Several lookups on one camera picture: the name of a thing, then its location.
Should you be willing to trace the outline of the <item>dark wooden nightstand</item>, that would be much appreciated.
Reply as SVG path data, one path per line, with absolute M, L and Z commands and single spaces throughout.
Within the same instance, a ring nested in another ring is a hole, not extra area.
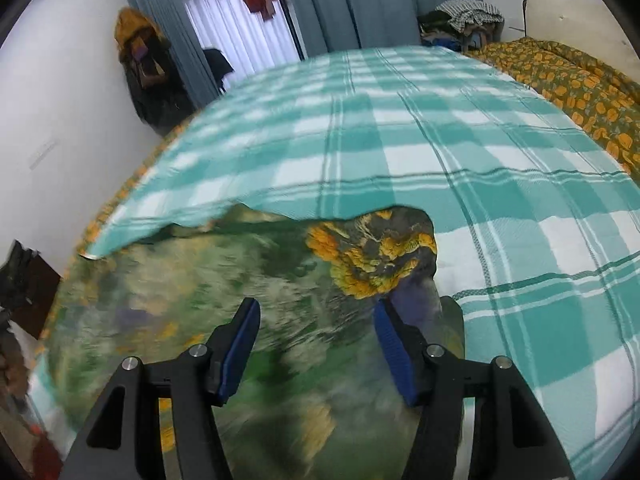
M 17 324 L 39 339 L 61 277 L 40 256 L 14 240 L 1 266 L 1 328 Z

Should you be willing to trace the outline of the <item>coats hanging on rack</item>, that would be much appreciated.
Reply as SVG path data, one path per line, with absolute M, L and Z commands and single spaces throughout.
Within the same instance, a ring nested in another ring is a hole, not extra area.
M 194 112 L 171 58 L 170 41 L 157 24 L 129 6 L 118 12 L 114 39 L 138 117 L 167 136 Z

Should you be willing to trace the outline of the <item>cream padded headboard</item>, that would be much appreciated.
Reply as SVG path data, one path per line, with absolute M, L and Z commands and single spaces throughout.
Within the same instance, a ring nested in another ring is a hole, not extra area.
M 614 15 L 601 1 L 526 0 L 526 35 L 588 53 L 639 78 L 639 57 Z

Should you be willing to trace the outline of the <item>blue curtain left panel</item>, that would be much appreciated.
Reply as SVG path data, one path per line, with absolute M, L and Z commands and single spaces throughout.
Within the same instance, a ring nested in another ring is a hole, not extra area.
M 180 0 L 128 0 L 165 34 L 170 55 L 195 108 L 215 101 L 220 92 Z

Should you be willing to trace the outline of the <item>teal white plaid blanket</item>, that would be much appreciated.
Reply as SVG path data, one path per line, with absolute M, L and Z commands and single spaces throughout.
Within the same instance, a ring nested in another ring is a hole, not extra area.
M 61 454 L 126 356 L 171 359 L 242 299 L 262 325 L 216 414 L 239 479 L 396 479 L 418 416 L 379 296 L 438 291 L 600 479 L 639 423 L 639 188 L 559 107 L 442 49 L 319 56 L 230 89 L 87 229 L 30 394 Z

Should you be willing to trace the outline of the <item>dark garment by window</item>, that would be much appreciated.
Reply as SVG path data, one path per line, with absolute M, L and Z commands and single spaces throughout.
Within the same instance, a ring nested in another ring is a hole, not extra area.
M 226 57 L 222 54 L 221 50 L 216 48 L 204 49 L 203 53 L 206 58 L 206 62 L 216 82 L 216 86 L 220 92 L 225 92 L 224 78 L 234 72 L 233 67 L 228 62 Z

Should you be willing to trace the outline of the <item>white wall switch panel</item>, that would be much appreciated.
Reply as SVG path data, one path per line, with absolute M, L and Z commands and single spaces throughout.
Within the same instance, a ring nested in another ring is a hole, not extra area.
M 50 138 L 46 142 L 36 148 L 27 159 L 27 167 L 30 171 L 35 170 L 40 162 L 43 161 L 56 147 L 58 146 L 58 140 Z

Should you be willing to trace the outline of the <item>pile of clothes by bed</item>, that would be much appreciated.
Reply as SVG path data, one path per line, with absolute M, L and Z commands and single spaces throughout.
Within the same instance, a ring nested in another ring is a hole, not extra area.
M 490 3 L 480 0 L 447 0 L 418 17 L 425 47 L 443 47 L 466 53 L 499 41 L 504 16 Z

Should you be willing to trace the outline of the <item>orange floral green quilt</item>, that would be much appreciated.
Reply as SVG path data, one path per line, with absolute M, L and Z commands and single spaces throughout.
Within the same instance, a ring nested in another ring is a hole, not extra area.
M 549 40 L 521 38 L 469 54 L 532 88 L 639 180 L 640 88 L 605 62 Z

